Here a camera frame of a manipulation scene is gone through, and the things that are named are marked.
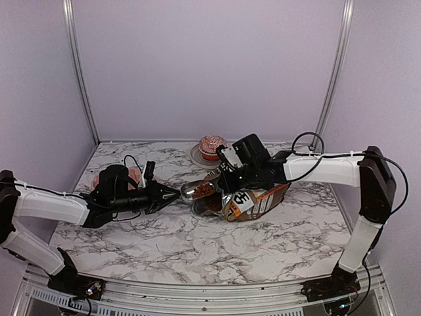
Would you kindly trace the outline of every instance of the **black cable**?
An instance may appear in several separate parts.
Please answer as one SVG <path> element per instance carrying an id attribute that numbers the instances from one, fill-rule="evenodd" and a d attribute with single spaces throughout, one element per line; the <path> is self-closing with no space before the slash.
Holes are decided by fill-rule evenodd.
<path id="1" fill-rule="evenodd" d="M 139 213 L 136 216 L 130 217 L 129 219 L 117 219 L 117 220 L 114 220 L 113 219 L 112 222 L 126 222 L 126 221 L 131 221 L 132 219 L 138 218 L 141 214 L 142 214 L 142 212 L 139 211 Z"/>
<path id="2" fill-rule="evenodd" d="M 402 208 L 402 206 L 407 202 L 407 199 L 408 199 L 408 195 L 409 195 L 409 182 L 408 182 L 408 178 L 407 178 L 407 175 L 405 174 L 403 168 L 398 163 L 396 163 L 392 159 L 387 158 L 387 157 L 384 157 L 384 156 L 373 155 L 373 154 L 370 154 L 370 153 L 367 153 L 367 152 L 354 153 L 353 155 L 351 155 L 350 153 L 342 153 L 342 154 L 339 154 L 339 155 L 321 155 L 320 158 L 317 160 L 317 162 L 314 164 L 314 166 L 310 168 L 309 171 L 307 171 L 302 176 L 299 176 L 298 178 L 295 178 L 295 179 L 292 179 L 292 180 L 288 180 L 288 182 L 299 181 L 302 178 L 308 176 L 320 164 L 320 162 L 322 161 L 322 159 L 333 159 L 333 158 L 342 158 L 342 157 L 351 157 L 351 156 L 355 156 L 355 157 L 371 157 L 371 158 L 381 159 L 381 160 L 387 161 L 388 163 L 391 163 L 392 165 L 394 165 L 395 167 L 397 167 L 399 169 L 399 171 L 402 174 L 403 180 L 405 182 L 405 196 L 404 196 L 402 202 L 390 213 L 390 215 L 393 215 L 398 210 L 400 210 Z"/>
<path id="3" fill-rule="evenodd" d="M 125 155 L 125 156 L 124 156 L 124 159 L 123 159 L 124 166 L 126 166 L 126 159 L 127 159 L 128 157 L 129 157 L 129 158 L 132 158 L 132 159 L 134 160 L 134 163 L 136 164 L 137 168 L 139 169 L 139 172 L 140 172 L 140 177 L 141 177 L 141 175 L 142 175 L 142 168 L 139 166 L 139 163 L 137 162 L 136 158 L 135 158 L 135 157 L 133 157 L 132 155 Z"/>
<path id="4" fill-rule="evenodd" d="M 320 151 L 320 154 L 321 154 L 321 155 L 323 155 L 323 154 L 324 154 L 324 141 L 323 141 L 323 138 L 322 138 L 319 134 L 314 133 L 314 132 L 304 132 L 304 133 L 302 133 L 302 134 L 299 134 L 299 135 L 298 135 L 298 136 L 294 139 L 294 141 L 292 142 L 292 146 L 291 146 L 291 150 L 292 150 L 292 152 L 293 152 L 294 154 L 296 154 L 296 152 L 295 152 L 295 145 L 297 144 L 297 142 L 298 142 L 298 140 L 299 140 L 300 138 L 302 138 L 303 136 L 306 136 L 306 135 L 316 136 L 316 137 L 320 140 L 320 143 L 322 144 L 322 149 L 321 149 L 321 151 Z M 308 154 L 302 154 L 302 153 L 299 153 L 299 154 L 296 154 L 296 155 L 301 156 L 301 155 L 308 155 Z"/>
<path id="5" fill-rule="evenodd" d="M 292 179 L 292 180 L 288 180 L 288 182 L 296 182 L 296 181 L 300 181 L 302 178 L 305 178 L 306 176 L 308 176 L 310 173 L 313 172 L 313 170 L 315 168 L 317 168 L 317 166 L 322 162 L 322 159 L 324 158 L 324 156 L 321 156 L 317 162 L 314 164 L 313 167 L 310 168 L 309 171 L 307 171 L 305 174 L 303 174 L 302 176 L 299 176 L 298 178 Z"/>
<path id="6" fill-rule="evenodd" d="M 145 211 L 145 214 L 146 215 L 150 215 L 151 214 L 151 210 L 152 210 L 152 208 L 154 208 L 155 207 L 155 202 L 154 203 L 152 203 L 150 206 L 149 206 L 149 208 Z"/>
<path id="7" fill-rule="evenodd" d="M 367 264 L 365 263 L 365 261 L 362 262 L 362 266 L 366 269 L 367 275 L 368 275 L 368 288 L 367 288 L 367 292 L 366 295 L 364 295 L 364 297 L 362 298 L 361 302 L 356 306 L 356 308 L 354 308 L 352 311 L 350 311 L 348 313 L 348 315 L 352 315 L 358 308 L 360 308 L 360 306 L 362 305 L 362 303 L 364 303 L 364 301 L 367 299 L 369 293 L 370 293 L 370 289 L 371 289 L 371 275 L 370 275 L 370 271 L 368 270 Z"/>
<path id="8" fill-rule="evenodd" d="M 88 306 L 89 306 L 89 311 L 88 311 L 88 313 L 87 313 L 86 316 L 91 316 L 91 314 L 92 314 L 92 303 L 91 303 L 91 300 L 85 294 L 81 294 L 80 297 L 79 296 L 76 296 L 75 298 L 71 298 L 68 301 L 68 306 L 71 307 L 70 306 L 70 303 L 72 303 L 74 301 L 80 301 L 81 299 L 85 299 L 86 302 L 87 302 L 87 304 L 88 304 Z"/>
<path id="9" fill-rule="evenodd" d="M 357 290 L 357 288 L 355 288 L 354 286 L 352 286 L 352 287 L 350 287 L 350 288 L 352 288 L 353 290 L 354 290 L 354 292 L 355 292 L 355 294 L 357 295 L 356 297 L 355 297 L 355 299 L 353 299 L 352 301 L 350 301 L 349 303 L 346 303 L 346 304 L 343 304 L 343 305 L 341 305 L 341 306 L 339 306 L 338 308 L 335 308 L 335 309 L 331 309 L 330 310 L 330 313 L 333 313 L 334 311 L 340 311 L 341 309 L 344 309 L 344 308 L 346 308 L 346 307 L 350 307 L 350 309 L 351 309 L 351 307 L 352 307 L 352 305 L 358 300 L 358 297 L 360 296 L 360 294 L 358 293 L 358 290 Z"/>
<path id="10" fill-rule="evenodd" d="M 83 196 L 79 196 L 78 194 L 70 194 L 70 193 L 69 194 L 63 194 L 63 193 L 59 193 L 59 192 L 52 191 L 52 190 L 49 190 L 49 189 L 40 188 L 38 186 L 25 186 L 25 185 L 23 185 L 21 183 L 15 183 L 15 182 L 13 182 L 13 183 L 10 183 L 10 182 L 0 182 L 0 184 L 9 185 L 9 186 L 20 186 L 22 188 L 28 188 L 28 189 L 35 189 L 35 190 L 39 190 L 39 191 L 43 191 L 43 192 L 54 194 L 55 196 L 62 196 L 64 198 L 65 197 L 68 197 L 68 196 L 75 197 L 75 198 L 82 199 L 85 202 L 87 202 L 86 199 Z M 105 207 L 103 205 L 97 204 L 97 203 L 92 202 L 92 201 L 89 201 L 89 203 L 91 203 L 91 204 L 93 204 L 95 206 L 98 206 L 98 207 L 102 207 L 103 209 L 110 209 L 112 207 L 112 206 Z"/>
<path id="11" fill-rule="evenodd" d="M 85 299 L 87 301 L 87 304 L 89 305 L 89 311 L 88 311 L 88 313 L 87 313 L 86 316 L 91 316 L 91 314 L 92 314 L 92 303 L 91 303 L 91 300 L 87 296 L 85 297 Z"/>

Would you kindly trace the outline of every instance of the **white marble surface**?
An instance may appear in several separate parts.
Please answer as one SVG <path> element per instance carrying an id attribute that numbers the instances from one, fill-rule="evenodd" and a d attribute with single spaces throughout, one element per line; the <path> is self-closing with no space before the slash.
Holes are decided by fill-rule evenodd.
<path id="1" fill-rule="evenodd" d="M 157 163 L 157 178 L 174 188 L 207 171 L 185 150 L 193 143 L 101 144 L 78 184 L 126 154 Z M 269 145 L 271 153 L 288 145 Z M 349 231 L 329 188 L 294 183 L 284 202 L 256 221 L 228 223 L 193 215 L 181 199 L 154 215 L 99 229 L 59 223 L 51 245 L 65 249 L 80 272 L 172 284 L 247 284 L 330 273 Z"/>

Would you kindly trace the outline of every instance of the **white robotic arm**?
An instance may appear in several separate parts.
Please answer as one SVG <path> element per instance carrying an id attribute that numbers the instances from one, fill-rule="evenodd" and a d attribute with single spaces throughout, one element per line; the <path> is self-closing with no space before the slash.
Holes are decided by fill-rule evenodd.
<path id="1" fill-rule="evenodd" d="M 50 288 L 99 299 L 103 281 L 79 275 L 64 250 L 46 244 L 20 224 L 19 218 L 38 217 L 98 228 L 117 213 L 141 209 L 154 213 L 180 196 L 179 191 L 153 180 L 154 166 L 147 163 L 147 181 L 142 188 L 128 177 L 125 166 L 109 166 L 100 172 L 94 191 L 80 196 L 29 186 L 14 179 L 11 171 L 0 172 L 0 246 L 44 269 L 50 276 Z M 129 183 L 135 190 L 128 190 Z"/>
<path id="2" fill-rule="evenodd" d="M 223 161 L 218 187 L 224 193 L 247 187 L 271 188 L 295 181 L 328 182 L 361 188 L 360 217 L 342 256 L 328 278 L 303 284 L 308 301 L 323 300 L 359 287 L 356 270 L 373 248 L 391 214 L 396 182 L 376 147 L 364 152 L 338 155 L 296 154 L 280 151 L 271 157 L 256 135 L 251 134 L 233 147 L 217 150 Z M 97 228 L 112 220 L 115 213 L 146 209 L 153 213 L 180 196 L 179 191 L 158 184 L 153 166 L 147 165 L 145 188 L 128 191 L 128 171 L 113 165 L 101 171 L 99 185 L 89 195 L 76 196 L 35 188 L 16 182 L 10 171 L 0 172 L 0 245 L 43 268 L 50 276 L 49 286 L 79 294 L 91 290 L 101 297 L 103 281 L 80 276 L 67 253 L 54 249 L 34 236 L 19 222 L 20 217 L 55 219 Z"/>
<path id="3" fill-rule="evenodd" d="M 383 225 L 392 214 L 396 191 L 396 181 L 386 163 L 390 160 L 377 147 L 337 155 L 298 154 L 289 150 L 271 157 L 259 138 L 251 134 L 232 147 L 219 147 L 216 152 L 224 162 L 216 186 L 224 193 L 242 188 L 269 190 L 275 184 L 295 181 L 360 188 L 360 216 L 332 275 L 305 282 L 302 293 L 312 302 L 360 288 L 356 271 L 376 245 Z"/>

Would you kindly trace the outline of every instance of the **orange label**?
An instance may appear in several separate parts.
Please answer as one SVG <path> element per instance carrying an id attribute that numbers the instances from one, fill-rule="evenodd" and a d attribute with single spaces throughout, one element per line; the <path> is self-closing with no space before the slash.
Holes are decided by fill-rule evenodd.
<path id="1" fill-rule="evenodd" d="M 240 217 L 241 216 L 241 211 L 240 211 L 240 209 L 238 208 L 238 206 L 236 204 L 231 203 L 230 209 L 234 212 L 234 214 L 235 214 L 236 217 Z"/>
<path id="2" fill-rule="evenodd" d="M 258 196 L 256 199 L 257 201 L 261 201 L 263 199 L 265 199 L 267 196 L 269 196 L 270 194 L 273 194 L 274 192 L 281 190 L 282 188 L 285 188 L 285 186 L 287 186 L 288 184 L 279 184 L 277 186 L 274 186 L 272 189 L 270 189 L 269 191 L 266 191 L 265 193 L 263 193 L 261 196 Z"/>

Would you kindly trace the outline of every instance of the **lavender wall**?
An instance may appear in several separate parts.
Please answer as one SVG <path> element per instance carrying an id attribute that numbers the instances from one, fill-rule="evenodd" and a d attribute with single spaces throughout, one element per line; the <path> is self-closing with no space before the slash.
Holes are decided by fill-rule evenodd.
<path id="1" fill-rule="evenodd" d="M 343 1 L 74 0 L 103 140 L 314 130 Z"/>
<path id="2" fill-rule="evenodd" d="M 398 315 L 421 315 L 421 2 L 358 0 L 339 89 L 324 133 L 331 152 L 378 145 L 406 170 L 408 203 L 386 225 L 379 261 Z M 400 203 L 403 183 L 395 199 Z M 358 192 L 337 188 L 355 220 Z"/>
<path id="3" fill-rule="evenodd" d="M 0 170 L 70 190 L 93 144 L 82 111 L 60 1 L 0 1 Z M 30 221 L 42 237 L 54 223 Z M 0 314 L 9 315 L 25 264 L 0 248 Z"/>

